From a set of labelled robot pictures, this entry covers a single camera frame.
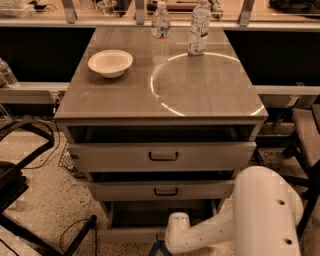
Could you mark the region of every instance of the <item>bottle cap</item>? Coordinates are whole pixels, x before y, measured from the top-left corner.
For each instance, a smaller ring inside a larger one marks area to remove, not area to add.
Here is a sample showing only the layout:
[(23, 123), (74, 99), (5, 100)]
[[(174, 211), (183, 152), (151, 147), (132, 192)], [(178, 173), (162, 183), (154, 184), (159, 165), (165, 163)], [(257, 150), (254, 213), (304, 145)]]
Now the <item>bottle cap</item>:
[(167, 7), (167, 4), (165, 1), (158, 1), (157, 7), (159, 9), (165, 9)]

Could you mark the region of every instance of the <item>terrazzo floor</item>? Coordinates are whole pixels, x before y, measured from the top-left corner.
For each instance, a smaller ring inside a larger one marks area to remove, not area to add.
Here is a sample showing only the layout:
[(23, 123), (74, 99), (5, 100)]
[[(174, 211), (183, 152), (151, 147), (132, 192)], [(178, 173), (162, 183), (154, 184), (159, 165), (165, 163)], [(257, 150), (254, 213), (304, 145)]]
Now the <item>terrazzo floor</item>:
[[(51, 150), (41, 155), (24, 169), (23, 174), (27, 177), (29, 189), (13, 203), (4, 214), (15, 220), (23, 227), (42, 238), (57, 251), (62, 253), (71, 243), (72, 238), (82, 227), (80, 222), (65, 233), (62, 239), (62, 249), (59, 242), (63, 232), (74, 222), (86, 219), (92, 214), (97, 216), (97, 252), (100, 256), (136, 256), (148, 255), (152, 247), (151, 243), (144, 244), (108, 244), (99, 239), (99, 230), (107, 225), (107, 218), (99, 203), (95, 202), (86, 183), (72, 177), (64, 168), (59, 167), (59, 160), (64, 149), (66, 140), (62, 134), (56, 132), (57, 150), (50, 156), (42, 168), (41, 165), (51, 153)], [(17, 162), (43, 141), (28, 132), (14, 132), (0, 145), (0, 159)], [(265, 166), (282, 174), (303, 175), (294, 159), (284, 159), (281, 156), (282, 149), (261, 149), (261, 155)], [(228, 199), (224, 208), (232, 206), (232, 198)], [(14, 236), (0, 226), (0, 239), (5, 241), (20, 256), (37, 256), (35, 250), (26, 245), (21, 238)], [(305, 234), (300, 241), (303, 256), (320, 255), (320, 204), (318, 202)], [(74, 255), (95, 255), (95, 232), (90, 230)], [(16, 255), (0, 243), (0, 255)], [(204, 248), (186, 256), (231, 256), (235, 255), (234, 242), (226, 242)]]

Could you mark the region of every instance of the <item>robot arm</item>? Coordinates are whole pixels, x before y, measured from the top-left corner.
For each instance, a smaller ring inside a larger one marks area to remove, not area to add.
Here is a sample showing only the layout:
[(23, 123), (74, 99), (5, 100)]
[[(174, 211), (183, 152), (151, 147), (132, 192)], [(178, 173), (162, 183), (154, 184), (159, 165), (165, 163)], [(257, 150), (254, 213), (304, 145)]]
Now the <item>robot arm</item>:
[(296, 225), (299, 195), (277, 173), (249, 167), (235, 180), (233, 208), (190, 227), (185, 213), (169, 216), (165, 242), (183, 253), (235, 239), (236, 256), (300, 256)]

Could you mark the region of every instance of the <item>gray countertop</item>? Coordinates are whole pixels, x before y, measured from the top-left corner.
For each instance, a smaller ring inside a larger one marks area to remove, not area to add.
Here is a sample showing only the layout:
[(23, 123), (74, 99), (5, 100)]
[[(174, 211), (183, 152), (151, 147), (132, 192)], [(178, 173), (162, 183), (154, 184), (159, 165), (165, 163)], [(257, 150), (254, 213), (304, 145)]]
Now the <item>gray countertop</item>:
[[(172, 27), (168, 82), (159, 92), (152, 81), (150, 28), (98, 27), (56, 120), (264, 120), (267, 112), (223, 30), (210, 28), (203, 56), (187, 55), (188, 36), (188, 28)], [(104, 78), (87, 65), (106, 49), (133, 56), (132, 66), (119, 78)]]

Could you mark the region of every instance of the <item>plastic water bottle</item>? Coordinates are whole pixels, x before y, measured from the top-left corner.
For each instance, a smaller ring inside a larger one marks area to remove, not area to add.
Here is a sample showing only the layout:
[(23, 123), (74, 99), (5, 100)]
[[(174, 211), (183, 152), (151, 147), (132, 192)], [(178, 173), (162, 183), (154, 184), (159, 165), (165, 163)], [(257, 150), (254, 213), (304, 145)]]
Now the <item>plastic water bottle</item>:
[(12, 88), (20, 86), (8, 63), (0, 58), (0, 87), (4, 85)]
[(204, 53), (207, 45), (211, 11), (207, 0), (200, 0), (191, 18), (188, 52), (192, 55)]
[(159, 1), (151, 21), (153, 86), (158, 98), (166, 95), (168, 85), (170, 14), (166, 7), (166, 2)]

